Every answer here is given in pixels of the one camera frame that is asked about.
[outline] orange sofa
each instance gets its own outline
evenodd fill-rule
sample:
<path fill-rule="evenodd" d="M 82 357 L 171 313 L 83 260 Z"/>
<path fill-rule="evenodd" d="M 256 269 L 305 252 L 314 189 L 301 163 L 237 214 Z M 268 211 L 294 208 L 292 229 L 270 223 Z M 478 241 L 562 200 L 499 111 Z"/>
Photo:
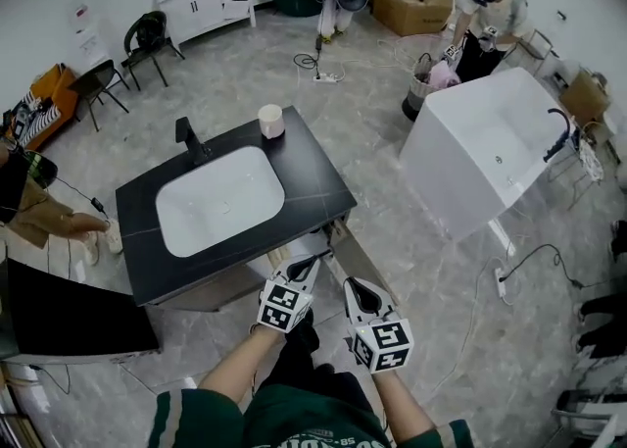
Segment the orange sofa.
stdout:
<path fill-rule="evenodd" d="M 25 148 L 36 150 L 59 127 L 73 118 L 78 103 L 78 95 L 70 91 L 68 86 L 74 80 L 72 70 L 62 64 L 55 65 L 32 84 L 30 91 L 24 98 L 25 102 L 31 103 L 35 98 L 42 101 L 51 98 L 52 107 L 28 127 Z"/>

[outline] marble countertop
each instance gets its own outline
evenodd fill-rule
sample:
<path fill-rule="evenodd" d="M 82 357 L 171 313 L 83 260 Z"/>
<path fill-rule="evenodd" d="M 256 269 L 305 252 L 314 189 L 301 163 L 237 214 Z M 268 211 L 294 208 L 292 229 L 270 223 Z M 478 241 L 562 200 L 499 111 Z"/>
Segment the marble countertop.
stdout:
<path fill-rule="evenodd" d="M 249 262 L 357 206 L 350 190 L 294 107 L 283 110 L 285 134 L 265 139 L 252 121 L 205 142 L 214 160 L 245 146 L 261 148 L 285 190 L 278 215 L 189 258 L 164 242 L 155 200 L 159 190 L 194 169 L 184 153 L 118 188 L 118 217 L 126 268 L 137 305 L 158 304 Z"/>

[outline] faucet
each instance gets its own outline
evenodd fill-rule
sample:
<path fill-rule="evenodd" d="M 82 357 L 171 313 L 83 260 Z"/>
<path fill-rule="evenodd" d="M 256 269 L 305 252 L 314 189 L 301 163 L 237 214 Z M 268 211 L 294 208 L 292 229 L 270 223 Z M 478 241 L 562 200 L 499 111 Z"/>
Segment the faucet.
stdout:
<path fill-rule="evenodd" d="M 568 141 L 568 137 L 570 136 L 570 120 L 568 119 L 566 114 L 564 114 L 562 110 L 559 110 L 557 108 L 551 108 L 549 110 L 549 113 L 560 114 L 562 117 L 564 117 L 564 120 L 566 121 L 566 131 L 561 134 L 561 136 L 555 142 L 555 145 L 553 145 L 553 147 L 551 147 L 551 149 L 547 152 L 547 155 L 542 158 L 545 163 L 548 162 L 557 152 L 559 152 L 559 150 L 564 147 L 566 141 Z"/>
<path fill-rule="evenodd" d="M 209 154 L 211 150 L 198 141 L 198 137 L 192 129 L 189 119 L 181 117 L 176 120 L 176 143 L 185 142 L 187 151 L 192 158 L 194 166 L 202 166 L 209 162 Z"/>

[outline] cabinet door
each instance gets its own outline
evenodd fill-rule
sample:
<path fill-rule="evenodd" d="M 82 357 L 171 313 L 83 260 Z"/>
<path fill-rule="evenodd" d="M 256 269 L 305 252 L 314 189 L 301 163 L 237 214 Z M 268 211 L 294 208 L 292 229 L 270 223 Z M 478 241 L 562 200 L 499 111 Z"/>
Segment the cabinet door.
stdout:
<path fill-rule="evenodd" d="M 217 25 L 224 20 L 220 0 L 195 0 L 199 10 L 200 30 Z"/>
<path fill-rule="evenodd" d="M 162 10 L 168 15 L 168 30 L 177 41 L 196 36 L 202 29 L 200 4 L 196 0 L 168 0 Z"/>

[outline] white bathtub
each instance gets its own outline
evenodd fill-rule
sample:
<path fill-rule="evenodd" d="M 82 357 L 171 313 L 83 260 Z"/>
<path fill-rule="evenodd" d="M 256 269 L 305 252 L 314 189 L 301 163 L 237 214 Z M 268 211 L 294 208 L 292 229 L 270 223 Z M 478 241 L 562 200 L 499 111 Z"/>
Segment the white bathtub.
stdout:
<path fill-rule="evenodd" d="M 408 184 L 454 240 L 529 188 L 566 128 L 556 101 L 521 68 L 427 96 L 401 153 Z"/>

